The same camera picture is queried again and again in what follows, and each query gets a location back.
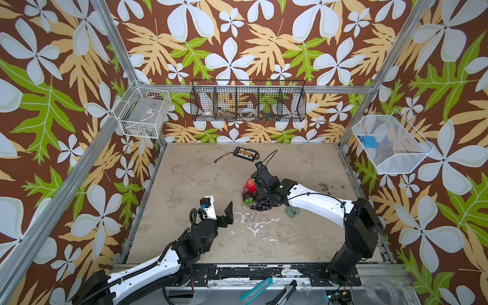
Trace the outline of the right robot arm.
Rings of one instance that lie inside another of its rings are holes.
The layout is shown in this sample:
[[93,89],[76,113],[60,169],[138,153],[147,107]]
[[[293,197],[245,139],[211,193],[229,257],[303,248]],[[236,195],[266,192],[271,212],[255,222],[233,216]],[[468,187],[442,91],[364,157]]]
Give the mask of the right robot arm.
[[252,209],[269,210],[285,205],[299,208],[333,222],[344,231],[344,243],[328,263],[326,274],[335,284],[352,283],[356,265],[374,255],[385,225],[365,198],[344,200],[313,191],[290,180],[280,180],[259,161],[250,176],[256,192]]

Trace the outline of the red apple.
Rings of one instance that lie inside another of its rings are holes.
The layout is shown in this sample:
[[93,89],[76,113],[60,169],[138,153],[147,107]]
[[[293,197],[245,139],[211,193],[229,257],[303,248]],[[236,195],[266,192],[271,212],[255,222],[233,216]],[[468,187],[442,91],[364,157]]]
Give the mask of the red apple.
[[246,182],[246,190],[251,192],[251,193],[256,193],[257,192],[257,185],[256,185],[256,182],[253,178],[250,178],[247,182]]

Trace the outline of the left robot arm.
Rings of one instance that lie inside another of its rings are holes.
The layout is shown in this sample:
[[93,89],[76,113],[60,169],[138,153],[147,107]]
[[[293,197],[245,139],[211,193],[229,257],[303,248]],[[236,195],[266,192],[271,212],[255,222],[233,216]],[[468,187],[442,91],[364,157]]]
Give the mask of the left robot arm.
[[216,216],[213,198],[204,197],[189,218],[190,226],[162,254],[121,272],[94,273],[70,298],[71,303],[130,304],[159,288],[186,283],[193,264],[210,250],[219,228],[234,223],[233,202],[229,202],[224,215]]

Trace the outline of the black grape bunch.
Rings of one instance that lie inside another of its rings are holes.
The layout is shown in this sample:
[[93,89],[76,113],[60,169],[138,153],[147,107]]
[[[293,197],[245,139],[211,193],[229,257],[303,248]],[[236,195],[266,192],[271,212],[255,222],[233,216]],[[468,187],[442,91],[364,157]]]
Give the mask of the black grape bunch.
[[256,210],[256,211],[259,211],[259,212],[262,212],[262,211],[267,211],[267,210],[271,210],[273,208],[273,205],[270,204],[269,202],[254,202],[250,208],[252,210]]

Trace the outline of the pink polka dot plate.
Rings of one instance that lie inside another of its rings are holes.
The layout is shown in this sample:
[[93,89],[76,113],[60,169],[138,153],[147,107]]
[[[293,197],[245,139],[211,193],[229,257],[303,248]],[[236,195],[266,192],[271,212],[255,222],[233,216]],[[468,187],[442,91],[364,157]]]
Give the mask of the pink polka dot plate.
[[267,205],[264,203],[264,198],[260,195],[255,186],[245,186],[241,195],[244,205],[251,210],[259,212],[266,211]]

